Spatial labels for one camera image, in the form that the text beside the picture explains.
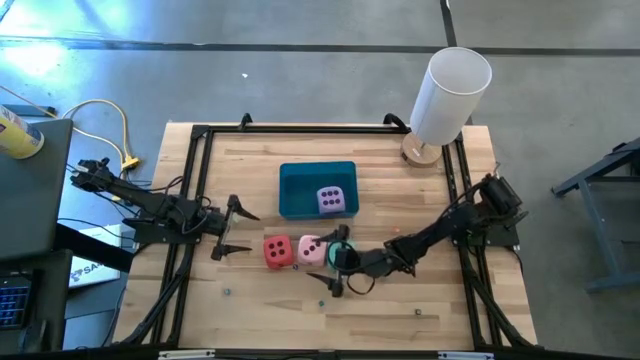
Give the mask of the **blue metal table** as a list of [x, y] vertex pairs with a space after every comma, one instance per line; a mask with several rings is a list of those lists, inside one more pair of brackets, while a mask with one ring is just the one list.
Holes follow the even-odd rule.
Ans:
[[584, 201], [607, 268], [586, 291], [640, 285], [640, 137], [551, 188], [557, 198], [573, 190]]

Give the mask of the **white shade table lamp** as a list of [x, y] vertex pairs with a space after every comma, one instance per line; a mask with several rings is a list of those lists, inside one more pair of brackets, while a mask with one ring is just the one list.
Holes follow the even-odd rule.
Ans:
[[493, 70], [479, 53], [463, 47], [436, 52], [427, 65], [409, 125], [402, 158], [413, 167], [429, 167], [453, 142], [491, 84]]

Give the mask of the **dark grey side table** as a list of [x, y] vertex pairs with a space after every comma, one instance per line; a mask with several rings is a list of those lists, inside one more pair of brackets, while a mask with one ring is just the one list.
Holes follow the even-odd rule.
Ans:
[[54, 247], [66, 163], [69, 119], [37, 122], [44, 145], [27, 159], [0, 154], [0, 261]]

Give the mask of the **black backlit keyboard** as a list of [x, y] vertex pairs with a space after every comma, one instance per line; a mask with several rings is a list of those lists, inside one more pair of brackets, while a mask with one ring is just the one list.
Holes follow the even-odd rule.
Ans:
[[0, 280], [0, 330], [23, 327], [29, 310], [31, 284], [28, 281]]

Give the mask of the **green foam die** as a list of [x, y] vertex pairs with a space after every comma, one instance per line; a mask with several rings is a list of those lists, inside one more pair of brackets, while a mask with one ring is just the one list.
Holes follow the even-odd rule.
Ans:
[[359, 255], [349, 240], [330, 242], [327, 255], [327, 263], [335, 271], [350, 273], [360, 265]]

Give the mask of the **purple foam die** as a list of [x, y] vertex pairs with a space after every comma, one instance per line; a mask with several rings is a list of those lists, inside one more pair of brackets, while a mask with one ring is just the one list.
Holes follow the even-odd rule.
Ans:
[[317, 191], [316, 196], [320, 214], [341, 213], [345, 211], [345, 196], [340, 187], [323, 187]]

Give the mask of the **black aluminium table frame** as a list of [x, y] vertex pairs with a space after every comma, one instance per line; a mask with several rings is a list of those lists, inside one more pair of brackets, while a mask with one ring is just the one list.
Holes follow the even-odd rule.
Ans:
[[[195, 247], [181, 333], [162, 351], [345, 360], [423, 359], [474, 349], [473, 332], [489, 329], [488, 311], [479, 305], [477, 321], [470, 321], [459, 251], [450, 241], [431, 248], [415, 275], [394, 274], [377, 283], [356, 276], [340, 299], [303, 269], [274, 271], [263, 260], [268, 236], [327, 233], [336, 226], [335, 220], [280, 216], [278, 173], [284, 163], [355, 163], [360, 209], [349, 225], [364, 250], [428, 226], [447, 206], [451, 190], [480, 180], [496, 165], [485, 126], [464, 127], [461, 142], [428, 168], [413, 168], [401, 158], [402, 138], [397, 127], [375, 124], [252, 123], [243, 131], [231, 123], [168, 124], [156, 180], [169, 179], [193, 154], [208, 163], [204, 191], [209, 198], [224, 203], [236, 194], [260, 220], [239, 220], [230, 231], [230, 242], [250, 247], [249, 252], [214, 261], [210, 236]], [[224, 293], [227, 288], [230, 295]]]

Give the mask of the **pink foam die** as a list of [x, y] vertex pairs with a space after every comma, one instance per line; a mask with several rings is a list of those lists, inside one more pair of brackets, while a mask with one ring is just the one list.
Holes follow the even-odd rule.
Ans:
[[319, 241], [319, 236], [303, 235], [298, 242], [297, 260], [300, 264], [313, 267], [325, 265], [327, 243]]

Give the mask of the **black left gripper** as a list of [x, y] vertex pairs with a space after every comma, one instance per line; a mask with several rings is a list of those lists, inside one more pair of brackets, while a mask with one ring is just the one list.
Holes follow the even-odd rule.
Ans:
[[229, 245], [226, 243], [226, 236], [230, 230], [230, 221], [233, 213], [241, 217], [259, 221], [260, 218], [246, 210], [237, 195], [230, 195], [227, 201], [225, 215], [219, 212], [211, 212], [207, 215], [203, 232], [207, 235], [217, 236], [218, 239], [211, 253], [212, 260], [221, 260], [231, 253], [251, 251], [250, 247]]

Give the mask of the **blue plastic bin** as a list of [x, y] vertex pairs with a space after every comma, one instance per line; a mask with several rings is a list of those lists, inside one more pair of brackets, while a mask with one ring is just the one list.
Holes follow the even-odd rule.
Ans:
[[[346, 208], [341, 213], [320, 214], [316, 193], [327, 186], [340, 187]], [[279, 213], [287, 220], [352, 218], [360, 209], [356, 165], [352, 161], [284, 163], [279, 169]]]

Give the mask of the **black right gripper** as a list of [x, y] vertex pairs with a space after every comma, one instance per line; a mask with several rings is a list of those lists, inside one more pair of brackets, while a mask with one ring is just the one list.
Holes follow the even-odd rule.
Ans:
[[[328, 235], [316, 238], [316, 245], [344, 242], [350, 238], [350, 228], [341, 224]], [[349, 244], [340, 244], [335, 248], [333, 267], [345, 275], [365, 274], [377, 279], [389, 275], [389, 253], [381, 248], [361, 252], [356, 251]], [[333, 298], [341, 298], [344, 293], [344, 285], [340, 275], [329, 277], [326, 275], [309, 273], [307, 275], [321, 281], [327, 286]]]

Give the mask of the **silver frame bracket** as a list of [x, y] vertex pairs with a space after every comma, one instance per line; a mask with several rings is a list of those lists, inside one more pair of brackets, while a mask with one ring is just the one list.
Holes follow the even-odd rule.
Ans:
[[466, 351], [441, 351], [438, 360], [495, 360], [493, 353], [466, 352]]
[[215, 351], [209, 349], [168, 350], [161, 351], [157, 360], [210, 360], [215, 357]]

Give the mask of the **yellow canister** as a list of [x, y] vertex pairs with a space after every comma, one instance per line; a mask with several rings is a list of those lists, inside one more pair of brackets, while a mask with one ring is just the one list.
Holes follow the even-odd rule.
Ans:
[[0, 153], [26, 159], [39, 152], [44, 142], [40, 130], [0, 105]]

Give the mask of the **red foam die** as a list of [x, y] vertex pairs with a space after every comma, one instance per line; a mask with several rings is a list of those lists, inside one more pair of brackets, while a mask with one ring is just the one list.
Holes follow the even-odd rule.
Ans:
[[278, 270], [294, 264], [294, 251], [288, 235], [277, 235], [266, 238], [263, 252], [267, 267]]

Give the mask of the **white printed box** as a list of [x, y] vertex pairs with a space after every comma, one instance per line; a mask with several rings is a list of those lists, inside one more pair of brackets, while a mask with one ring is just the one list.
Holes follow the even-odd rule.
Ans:
[[[122, 224], [108, 225], [106, 229], [94, 227], [83, 229], [81, 230], [81, 233], [105, 244], [121, 246], [124, 236], [124, 226]], [[79, 288], [118, 280], [119, 278], [119, 270], [105, 267], [103, 264], [74, 256], [71, 262], [68, 286], [70, 288]]]

